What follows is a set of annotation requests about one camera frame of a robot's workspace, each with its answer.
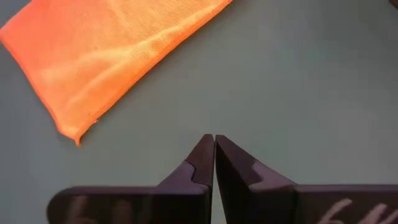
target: green-gray surface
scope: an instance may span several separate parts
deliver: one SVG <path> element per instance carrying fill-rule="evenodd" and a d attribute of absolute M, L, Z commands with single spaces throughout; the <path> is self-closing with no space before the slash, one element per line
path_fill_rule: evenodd
<path fill-rule="evenodd" d="M 0 26 L 27 0 L 1 0 Z M 298 183 L 398 184 L 398 11 L 385 0 L 235 0 L 85 135 L 55 129 L 0 49 L 0 222 L 46 223 L 73 185 L 155 185 L 204 133 Z M 213 223 L 224 223 L 218 188 Z"/>

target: gray table surface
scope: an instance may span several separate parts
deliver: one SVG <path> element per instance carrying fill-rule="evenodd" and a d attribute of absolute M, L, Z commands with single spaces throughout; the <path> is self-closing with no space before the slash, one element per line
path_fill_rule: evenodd
<path fill-rule="evenodd" d="M 26 2 L 1 0 L 0 26 Z M 0 45 L 0 222 L 46 223 L 50 198 L 73 185 L 155 185 L 204 133 L 301 184 L 398 184 L 397 28 L 385 0 L 235 0 L 82 149 Z M 225 223 L 217 184 L 212 219 Z"/>

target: orange towel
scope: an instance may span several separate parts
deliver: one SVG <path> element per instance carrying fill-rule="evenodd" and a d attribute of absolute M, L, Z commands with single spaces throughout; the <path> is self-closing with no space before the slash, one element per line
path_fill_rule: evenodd
<path fill-rule="evenodd" d="M 58 130 L 84 132 L 231 0 L 33 0 L 1 30 Z"/>

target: black plastic part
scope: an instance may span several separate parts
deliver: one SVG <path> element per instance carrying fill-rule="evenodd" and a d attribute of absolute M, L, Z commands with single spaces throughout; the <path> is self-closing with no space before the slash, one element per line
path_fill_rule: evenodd
<path fill-rule="evenodd" d="M 228 224 L 398 224 L 398 185 L 297 185 L 225 136 L 216 173 Z"/>
<path fill-rule="evenodd" d="M 204 135 L 156 187 L 73 187 L 47 207 L 50 224 L 209 224 L 214 140 Z"/>
<path fill-rule="evenodd" d="M 294 183 L 225 136 L 216 136 L 216 173 L 228 224 L 290 223 Z"/>

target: microfiber cloth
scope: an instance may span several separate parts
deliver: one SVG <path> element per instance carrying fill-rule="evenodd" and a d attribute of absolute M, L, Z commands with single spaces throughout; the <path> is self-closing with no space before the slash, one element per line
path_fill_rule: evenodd
<path fill-rule="evenodd" d="M 0 40 L 58 130 L 87 129 L 231 0 L 32 0 Z"/>

